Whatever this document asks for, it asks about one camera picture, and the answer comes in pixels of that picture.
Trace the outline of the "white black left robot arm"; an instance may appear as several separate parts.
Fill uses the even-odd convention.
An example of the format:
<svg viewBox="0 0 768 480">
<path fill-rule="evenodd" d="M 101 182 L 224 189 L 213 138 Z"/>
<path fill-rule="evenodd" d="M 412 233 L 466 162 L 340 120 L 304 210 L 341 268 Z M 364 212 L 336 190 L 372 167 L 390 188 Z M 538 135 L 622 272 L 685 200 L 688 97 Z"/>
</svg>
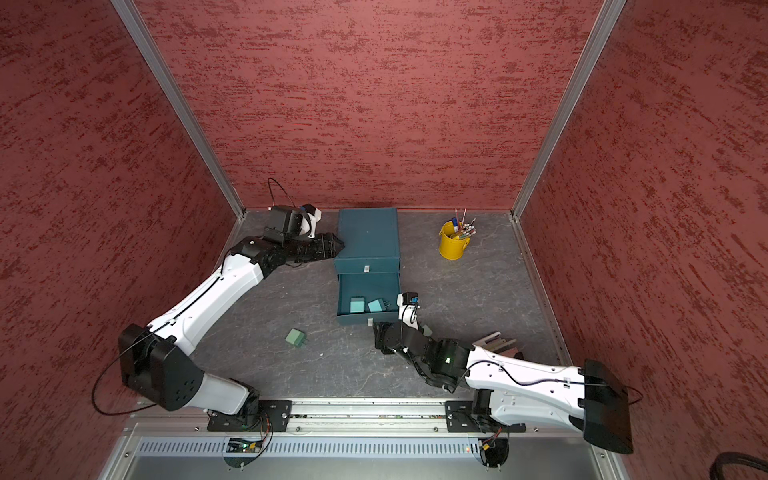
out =
<svg viewBox="0 0 768 480">
<path fill-rule="evenodd" d="M 208 374 L 190 358 L 199 342 L 243 295 L 278 268 L 335 258 L 344 243 L 333 233 L 282 243 L 246 237 L 192 293 L 147 326 L 131 324 L 118 338 L 124 386 L 167 410 L 195 407 L 253 416 L 254 388 Z"/>
</svg>

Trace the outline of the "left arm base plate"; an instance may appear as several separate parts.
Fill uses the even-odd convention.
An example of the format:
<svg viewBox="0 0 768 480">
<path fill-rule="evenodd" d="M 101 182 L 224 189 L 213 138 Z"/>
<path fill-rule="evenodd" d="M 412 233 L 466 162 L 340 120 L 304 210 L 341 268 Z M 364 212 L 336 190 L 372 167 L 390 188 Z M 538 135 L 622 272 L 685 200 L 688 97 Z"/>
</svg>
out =
<svg viewBox="0 0 768 480">
<path fill-rule="evenodd" d="M 290 400 L 258 400 L 246 403 L 236 414 L 208 412 L 209 432 L 270 432 L 287 430 L 292 413 Z"/>
</svg>

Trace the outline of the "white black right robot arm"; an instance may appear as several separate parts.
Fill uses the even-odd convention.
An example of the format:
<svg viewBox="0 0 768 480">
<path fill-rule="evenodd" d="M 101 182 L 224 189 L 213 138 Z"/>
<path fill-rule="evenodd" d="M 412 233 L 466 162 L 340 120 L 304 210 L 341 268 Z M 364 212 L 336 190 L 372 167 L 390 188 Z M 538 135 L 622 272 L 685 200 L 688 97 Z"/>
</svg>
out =
<svg viewBox="0 0 768 480">
<path fill-rule="evenodd" d="M 485 431 L 543 423 L 580 431 L 610 452 L 634 452 L 629 388 L 603 363 L 553 366 L 506 357 L 454 339 L 434 339 L 403 323 L 373 326 L 375 348 L 410 363 L 430 386 L 474 391 L 470 417 Z"/>
</svg>

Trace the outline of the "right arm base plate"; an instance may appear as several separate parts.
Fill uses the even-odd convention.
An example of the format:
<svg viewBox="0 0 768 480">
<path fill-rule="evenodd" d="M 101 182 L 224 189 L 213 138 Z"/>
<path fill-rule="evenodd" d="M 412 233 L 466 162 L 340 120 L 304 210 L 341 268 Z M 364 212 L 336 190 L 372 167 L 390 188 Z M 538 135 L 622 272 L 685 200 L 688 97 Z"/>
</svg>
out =
<svg viewBox="0 0 768 480">
<path fill-rule="evenodd" d="M 503 425 L 489 416 L 473 411 L 468 400 L 449 400 L 444 403 L 446 426 L 449 433 L 525 433 L 524 423 Z"/>
</svg>

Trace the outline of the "cyan blue plug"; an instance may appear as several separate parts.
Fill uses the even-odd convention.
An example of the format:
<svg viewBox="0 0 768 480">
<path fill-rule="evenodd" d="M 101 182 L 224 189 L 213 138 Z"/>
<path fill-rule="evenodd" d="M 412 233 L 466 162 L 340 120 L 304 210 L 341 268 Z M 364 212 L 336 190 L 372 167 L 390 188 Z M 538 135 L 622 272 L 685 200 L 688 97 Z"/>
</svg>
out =
<svg viewBox="0 0 768 480">
<path fill-rule="evenodd" d="M 382 298 L 371 300 L 367 306 L 372 313 L 385 312 L 388 309 L 388 303 Z"/>
</svg>

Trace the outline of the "teal green plug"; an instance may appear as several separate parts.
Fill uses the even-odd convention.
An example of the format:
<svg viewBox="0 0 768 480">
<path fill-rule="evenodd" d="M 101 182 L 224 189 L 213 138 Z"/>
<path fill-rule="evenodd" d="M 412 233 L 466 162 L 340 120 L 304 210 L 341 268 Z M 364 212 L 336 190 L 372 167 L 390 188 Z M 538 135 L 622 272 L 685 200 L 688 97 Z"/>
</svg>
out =
<svg viewBox="0 0 768 480">
<path fill-rule="evenodd" d="M 351 297 L 349 301 L 349 312 L 351 314 L 364 313 L 366 311 L 366 300 L 364 297 Z"/>
</svg>

